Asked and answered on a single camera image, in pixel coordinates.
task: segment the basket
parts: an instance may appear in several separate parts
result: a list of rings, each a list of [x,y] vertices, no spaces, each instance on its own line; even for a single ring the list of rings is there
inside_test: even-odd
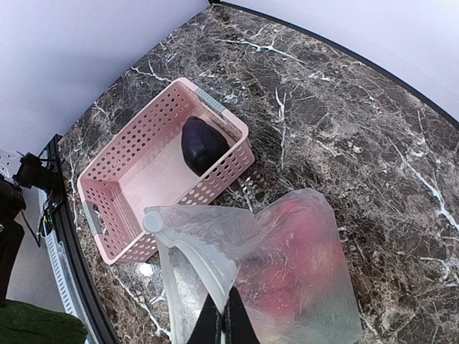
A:
[[[186,166],[181,129],[197,116],[218,129],[229,151],[204,175]],[[157,251],[142,228],[150,206],[206,205],[254,161],[247,126],[186,78],[145,106],[78,178],[83,209],[103,260],[145,262]]]

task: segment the green cloth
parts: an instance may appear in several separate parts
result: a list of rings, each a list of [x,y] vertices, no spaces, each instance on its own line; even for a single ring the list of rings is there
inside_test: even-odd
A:
[[[83,344],[87,330],[73,315],[19,301],[0,307],[1,344]]]

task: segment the marble surface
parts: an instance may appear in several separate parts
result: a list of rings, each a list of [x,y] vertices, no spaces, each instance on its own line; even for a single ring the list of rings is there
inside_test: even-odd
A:
[[[458,343],[459,132],[342,52],[214,6],[120,77],[60,142],[69,200],[97,291],[123,343],[167,343],[158,257],[103,263],[76,179],[171,80],[188,77],[238,114],[257,162],[214,203],[263,209],[312,187],[335,209],[361,343]]]

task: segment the dark purple eggplant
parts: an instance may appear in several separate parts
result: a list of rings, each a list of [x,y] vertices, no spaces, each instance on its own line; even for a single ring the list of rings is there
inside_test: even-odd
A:
[[[191,116],[181,129],[181,152],[186,165],[202,176],[228,150],[228,142],[202,119]]]

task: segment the plastic bag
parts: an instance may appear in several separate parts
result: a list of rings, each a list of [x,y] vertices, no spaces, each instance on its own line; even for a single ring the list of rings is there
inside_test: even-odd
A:
[[[292,191],[254,216],[219,206],[145,210],[158,243],[172,343],[185,344],[209,294],[223,313],[238,289],[258,340],[352,343],[360,318],[333,209]]]

